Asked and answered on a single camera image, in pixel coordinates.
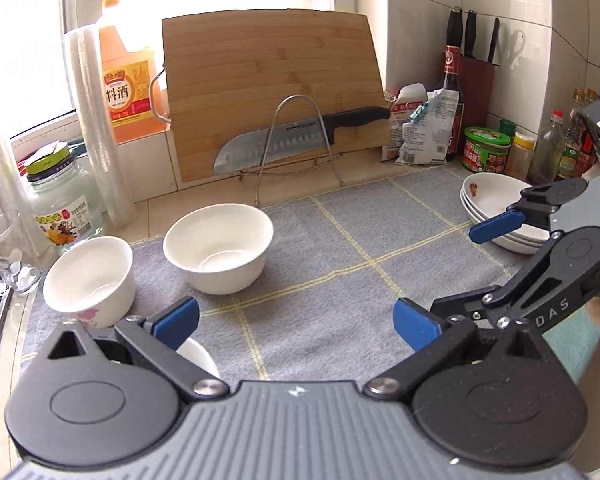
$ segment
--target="stack of plates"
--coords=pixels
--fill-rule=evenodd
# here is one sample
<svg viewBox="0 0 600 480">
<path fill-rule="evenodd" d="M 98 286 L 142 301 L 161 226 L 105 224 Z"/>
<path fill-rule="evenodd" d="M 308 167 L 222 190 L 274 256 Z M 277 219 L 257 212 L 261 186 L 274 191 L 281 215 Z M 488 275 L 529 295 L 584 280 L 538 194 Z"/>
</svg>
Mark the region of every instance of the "stack of plates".
<svg viewBox="0 0 600 480">
<path fill-rule="evenodd" d="M 526 182 L 499 173 L 476 173 L 468 176 L 460 190 L 460 201 L 474 224 L 493 218 L 520 200 Z M 549 239 L 548 231 L 529 225 L 492 241 L 509 251 L 534 254 Z"/>
</svg>

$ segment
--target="white bowl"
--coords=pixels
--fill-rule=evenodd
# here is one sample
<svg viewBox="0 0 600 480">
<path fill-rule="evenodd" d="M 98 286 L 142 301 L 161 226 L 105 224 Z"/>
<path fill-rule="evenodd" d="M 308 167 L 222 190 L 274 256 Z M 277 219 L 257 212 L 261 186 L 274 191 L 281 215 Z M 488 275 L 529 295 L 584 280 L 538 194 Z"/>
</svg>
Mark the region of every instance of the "white bowl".
<svg viewBox="0 0 600 480">
<path fill-rule="evenodd" d="M 180 347 L 176 350 L 176 354 L 181 355 L 187 361 L 191 361 L 197 367 L 202 368 L 205 372 L 209 372 L 211 375 L 220 378 L 220 372 L 216 363 L 209 355 L 209 352 L 197 342 L 195 339 L 188 338 Z"/>
<path fill-rule="evenodd" d="M 178 220 L 164 237 L 162 250 L 197 290 L 232 294 L 260 276 L 272 238 L 273 224 L 259 209 L 217 204 Z"/>
<path fill-rule="evenodd" d="M 464 209 L 466 209 L 467 212 L 470 212 L 471 214 L 473 214 L 477 219 L 480 220 L 480 222 L 484 222 L 485 220 L 488 220 L 488 218 L 484 215 L 484 213 L 481 213 L 478 209 L 475 208 L 475 206 L 473 206 L 469 202 L 468 198 L 464 195 L 464 190 L 461 190 L 461 192 L 460 192 L 460 202 L 462 202 Z M 520 242 L 523 245 L 528 245 L 531 247 L 540 247 L 544 244 L 543 241 L 533 240 L 531 238 L 521 236 L 518 233 L 519 231 L 520 231 L 520 229 L 517 229 L 515 231 L 512 231 L 512 232 L 504 235 L 504 236 L 506 236 L 507 238 L 510 238 L 511 240 L 513 240 L 515 242 Z"/>
<path fill-rule="evenodd" d="M 467 213 L 469 213 L 469 217 L 471 218 L 474 225 L 482 222 L 481 219 L 479 219 L 477 216 L 475 216 L 475 214 L 473 212 L 469 211 L 468 209 L 467 209 Z M 513 253 L 518 253 L 518 254 L 535 254 L 536 252 L 538 252 L 538 249 L 540 248 L 540 246 L 533 247 L 533 246 L 528 246 L 528 245 L 522 244 L 520 242 L 512 240 L 511 238 L 507 237 L 507 235 L 499 236 L 498 238 L 494 238 L 491 241 L 494 244 L 499 245 L 503 249 L 506 249 L 507 251 L 512 251 Z"/>
<path fill-rule="evenodd" d="M 526 182 L 499 173 L 475 173 L 462 183 L 462 192 L 481 216 L 493 218 L 504 213 L 507 207 L 520 200 L 520 192 L 530 187 Z M 545 242 L 548 231 L 523 225 L 514 234 L 529 242 Z"/>
<path fill-rule="evenodd" d="M 46 304 L 88 328 L 107 328 L 128 312 L 136 296 L 133 251 L 113 236 L 92 238 L 60 256 L 45 279 Z"/>
</svg>

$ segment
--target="orange liquid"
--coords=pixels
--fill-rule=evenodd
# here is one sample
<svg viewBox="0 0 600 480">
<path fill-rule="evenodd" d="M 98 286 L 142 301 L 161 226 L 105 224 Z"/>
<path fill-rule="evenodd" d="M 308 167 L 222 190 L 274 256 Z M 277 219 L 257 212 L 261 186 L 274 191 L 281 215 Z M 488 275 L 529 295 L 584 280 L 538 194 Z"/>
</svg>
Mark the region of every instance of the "orange liquid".
<svg viewBox="0 0 600 480">
<path fill-rule="evenodd" d="M 122 66 L 147 61 L 149 65 L 149 80 L 156 75 L 155 56 L 153 50 L 138 50 L 128 52 L 125 44 L 120 39 L 120 35 L 115 25 L 106 25 L 101 27 L 100 33 L 100 55 L 102 56 L 102 72 L 115 70 Z M 162 98 L 162 91 L 158 82 L 154 84 L 153 91 L 154 105 L 160 115 L 165 114 L 165 106 Z M 154 116 L 132 121 L 125 124 L 113 126 L 113 133 L 118 144 L 128 140 L 140 139 L 158 132 L 164 131 L 166 123 Z"/>
</svg>

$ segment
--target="gray ribbed panel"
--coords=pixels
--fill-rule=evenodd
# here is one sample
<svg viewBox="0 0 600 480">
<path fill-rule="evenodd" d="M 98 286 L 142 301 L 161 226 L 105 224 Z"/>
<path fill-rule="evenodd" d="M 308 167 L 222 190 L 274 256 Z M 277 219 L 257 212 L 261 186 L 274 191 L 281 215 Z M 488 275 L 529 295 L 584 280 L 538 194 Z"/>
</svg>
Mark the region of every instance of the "gray ribbed panel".
<svg viewBox="0 0 600 480">
<path fill-rule="evenodd" d="M 289 393 L 296 386 L 306 392 Z M 582 480 L 562 464 L 504 474 L 458 463 L 426 442 L 406 410 L 360 396 L 353 383 L 243 383 L 202 402 L 137 461 L 102 472 L 24 463 L 13 480 Z"/>
</svg>

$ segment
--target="green lid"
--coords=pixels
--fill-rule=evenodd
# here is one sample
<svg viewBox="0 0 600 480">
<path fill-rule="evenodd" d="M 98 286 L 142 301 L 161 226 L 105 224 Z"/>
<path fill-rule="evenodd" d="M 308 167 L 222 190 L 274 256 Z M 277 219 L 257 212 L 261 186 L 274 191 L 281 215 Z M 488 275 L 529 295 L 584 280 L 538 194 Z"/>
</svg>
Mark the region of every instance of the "green lid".
<svg viewBox="0 0 600 480">
<path fill-rule="evenodd" d="M 500 119 L 500 131 L 503 134 L 507 134 L 509 137 L 512 137 L 516 134 L 516 128 L 518 125 L 513 121 L 509 121 L 508 119 Z"/>
<path fill-rule="evenodd" d="M 469 126 L 464 129 L 467 139 L 477 140 L 491 146 L 509 146 L 511 137 L 496 130 L 490 130 L 481 126 Z"/>
<path fill-rule="evenodd" d="M 66 142 L 52 142 L 42 146 L 24 163 L 27 173 L 35 175 L 52 168 L 65 160 L 71 153 Z"/>
</svg>

